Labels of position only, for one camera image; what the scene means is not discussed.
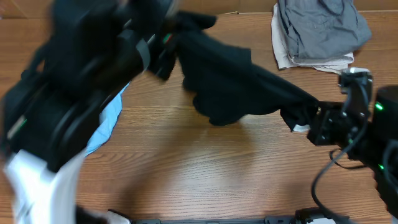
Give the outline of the black t-shirt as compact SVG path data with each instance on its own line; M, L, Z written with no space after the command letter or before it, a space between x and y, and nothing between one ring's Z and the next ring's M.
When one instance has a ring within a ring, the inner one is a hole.
M279 111L290 129L309 125L318 109L311 94L252 62L251 50L224 44L205 33L217 18L180 11L155 46L149 71L167 81L180 62L184 89L214 126L243 116Z

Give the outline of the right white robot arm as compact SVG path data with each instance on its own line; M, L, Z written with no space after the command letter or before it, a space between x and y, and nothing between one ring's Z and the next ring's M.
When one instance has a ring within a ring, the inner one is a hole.
M369 112L371 91L353 85L343 92L346 101L320 102L308 132L316 146L337 145L348 157L374 172L376 188L387 211L397 217L397 86L377 91Z

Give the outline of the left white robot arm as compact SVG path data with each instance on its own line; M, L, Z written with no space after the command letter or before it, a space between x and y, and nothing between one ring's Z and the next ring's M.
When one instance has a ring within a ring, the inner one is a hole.
M1 153L16 223L84 223L77 207L100 114L147 70L178 1L55 1L52 33L2 98Z

